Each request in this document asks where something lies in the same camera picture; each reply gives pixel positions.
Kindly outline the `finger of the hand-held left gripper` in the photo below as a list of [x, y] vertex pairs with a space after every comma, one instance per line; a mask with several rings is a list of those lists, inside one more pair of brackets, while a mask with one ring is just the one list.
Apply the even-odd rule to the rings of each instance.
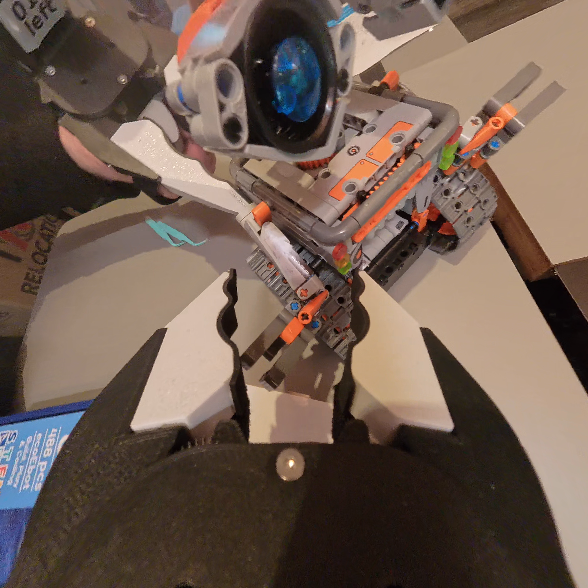
[[207, 173], [200, 163], [177, 152], [164, 131], [143, 119], [124, 123], [111, 141], [154, 172], [170, 191], [202, 205], [244, 217], [252, 210], [234, 188]]

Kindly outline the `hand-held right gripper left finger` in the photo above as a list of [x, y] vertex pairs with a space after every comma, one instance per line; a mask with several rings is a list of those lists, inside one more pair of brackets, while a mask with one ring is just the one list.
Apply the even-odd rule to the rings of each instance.
[[249, 398], [232, 341], [237, 301], [237, 274], [227, 270], [168, 323], [130, 423], [134, 432], [194, 429], [232, 408], [243, 436], [249, 435]]

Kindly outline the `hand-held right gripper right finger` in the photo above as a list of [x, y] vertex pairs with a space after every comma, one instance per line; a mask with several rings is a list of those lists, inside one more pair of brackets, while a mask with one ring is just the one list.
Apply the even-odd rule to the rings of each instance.
[[361, 421], [386, 445], [402, 425], [452, 432], [454, 423], [419, 323], [366, 272], [355, 272], [342, 378], [334, 390], [333, 439]]

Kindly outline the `black orange tracked toy robot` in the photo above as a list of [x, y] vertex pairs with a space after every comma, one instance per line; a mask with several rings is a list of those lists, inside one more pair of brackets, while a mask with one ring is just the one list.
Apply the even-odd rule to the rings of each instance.
[[278, 358], [261, 380], [279, 386], [320, 338], [342, 359], [356, 339], [351, 285], [365, 271], [397, 281], [428, 248], [448, 254], [497, 208], [483, 165], [566, 88], [528, 63], [460, 124], [454, 107], [416, 96], [389, 71], [353, 81], [361, 50], [353, 14], [377, 42], [434, 26], [448, 1], [189, 1], [174, 17], [179, 80], [170, 108], [195, 143], [231, 156], [252, 204], [239, 223], [257, 248], [247, 262], [285, 306], [242, 355]]

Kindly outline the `person's left forearm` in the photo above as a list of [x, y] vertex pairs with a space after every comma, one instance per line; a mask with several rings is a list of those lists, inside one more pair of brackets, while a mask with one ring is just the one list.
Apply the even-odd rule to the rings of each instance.
[[1, 229], [70, 207], [132, 198], [132, 185], [82, 169], [59, 136], [58, 116], [18, 64], [11, 40], [1, 39]]

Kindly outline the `person's left hand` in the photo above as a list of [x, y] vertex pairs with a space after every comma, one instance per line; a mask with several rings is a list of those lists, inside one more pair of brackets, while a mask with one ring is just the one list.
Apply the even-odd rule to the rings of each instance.
[[[183, 154], [190, 159], [200, 161], [204, 169], [213, 175], [216, 168], [215, 154], [203, 149], [197, 145], [191, 135], [183, 128], [179, 129], [181, 139], [179, 144], [182, 147]], [[68, 129], [58, 126], [58, 135], [63, 148], [70, 158], [84, 171], [89, 172], [110, 183], [133, 185], [133, 178], [117, 171], [115, 168], [105, 164], [88, 149], [84, 147], [81, 141]]]

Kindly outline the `teal plastic tweezers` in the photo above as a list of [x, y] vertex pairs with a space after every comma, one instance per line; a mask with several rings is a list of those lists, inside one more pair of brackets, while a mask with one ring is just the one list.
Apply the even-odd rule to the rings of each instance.
[[160, 239], [164, 240], [173, 247], [181, 247], [184, 245], [199, 247], [208, 241], [207, 238], [200, 241], [194, 241], [178, 229], [166, 224], [165, 222], [162, 222], [161, 220], [155, 220], [150, 217], [145, 219], [145, 224], [149, 226]]

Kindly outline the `cardboard moving box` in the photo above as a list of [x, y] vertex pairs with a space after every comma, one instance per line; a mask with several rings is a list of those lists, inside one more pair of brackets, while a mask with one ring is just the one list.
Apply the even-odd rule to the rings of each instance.
[[63, 224], [45, 215], [1, 231], [1, 337], [24, 334]]

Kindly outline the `blue robot kit box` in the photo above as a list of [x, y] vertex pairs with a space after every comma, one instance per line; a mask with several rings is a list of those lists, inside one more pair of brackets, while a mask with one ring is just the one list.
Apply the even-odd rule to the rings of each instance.
[[1, 418], [1, 587], [12, 572], [50, 469], [91, 403], [79, 401]]

